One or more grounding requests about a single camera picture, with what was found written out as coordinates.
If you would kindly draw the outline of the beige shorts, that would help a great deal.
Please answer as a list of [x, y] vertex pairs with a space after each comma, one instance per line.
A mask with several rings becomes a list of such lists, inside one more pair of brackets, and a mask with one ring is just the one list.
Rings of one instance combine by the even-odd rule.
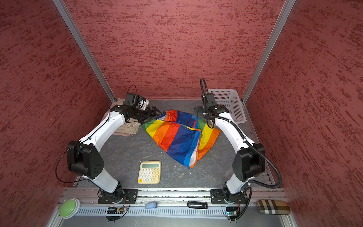
[[[113, 102], [110, 106], [112, 108], [115, 105], [122, 105], [124, 102], [124, 99], [118, 98], [115, 102]], [[108, 116], [108, 113], [105, 113], [102, 120], [104, 120]], [[136, 121], [135, 119], [130, 119], [129, 122], [124, 123], [121, 125], [116, 131], [113, 133], [113, 135], [119, 135], [119, 136], [131, 136], [137, 134], [140, 127], [140, 123]]]

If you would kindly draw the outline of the white plastic basket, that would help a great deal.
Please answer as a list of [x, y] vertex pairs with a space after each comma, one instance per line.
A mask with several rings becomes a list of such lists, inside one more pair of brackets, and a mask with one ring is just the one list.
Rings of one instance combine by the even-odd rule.
[[210, 93], [214, 95], [218, 105], [224, 105], [230, 112], [236, 124], [246, 122], [243, 105], [236, 90], [233, 89], [211, 89]]

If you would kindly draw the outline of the multicolour striped shorts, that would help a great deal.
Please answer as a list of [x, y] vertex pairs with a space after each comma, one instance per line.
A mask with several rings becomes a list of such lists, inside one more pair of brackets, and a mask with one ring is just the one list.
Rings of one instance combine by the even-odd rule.
[[190, 113], [169, 110], [142, 126], [171, 158], [192, 168], [213, 147], [220, 130]]

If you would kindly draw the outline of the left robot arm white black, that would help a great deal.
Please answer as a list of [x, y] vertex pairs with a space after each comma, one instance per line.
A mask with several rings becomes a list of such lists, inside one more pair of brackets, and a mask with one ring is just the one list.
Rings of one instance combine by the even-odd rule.
[[100, 190], [102, 199], [109, 203], [125, 202], [127, 196], [122, 183], [113, 178], [105, 169], [105, 162], [99, 152], [111, 135], [130, 119], [136, 119], [144, 124], [160, 116], [162, 113], [156, 107], [144, 109], [128, 105], [115, 105], [108, 116], [88, 135], [79, 141], [71, 141], [67, 145], [68, 170], [90, 180]]

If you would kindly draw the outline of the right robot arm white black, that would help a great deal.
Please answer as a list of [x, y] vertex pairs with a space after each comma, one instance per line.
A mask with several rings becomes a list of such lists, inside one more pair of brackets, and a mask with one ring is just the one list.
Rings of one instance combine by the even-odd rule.
[[265, 171], [264, 146], [248, 138], [223, 105], [209, 109], [195, 106], [193, 114], [211, 120], [227, 137], [235, 151], [233, 174], [222, 189], [223, 199], [227, 203], [234, 203], [251, 184], [263, 187], [264, 183], [256, 180], [256, 177]]

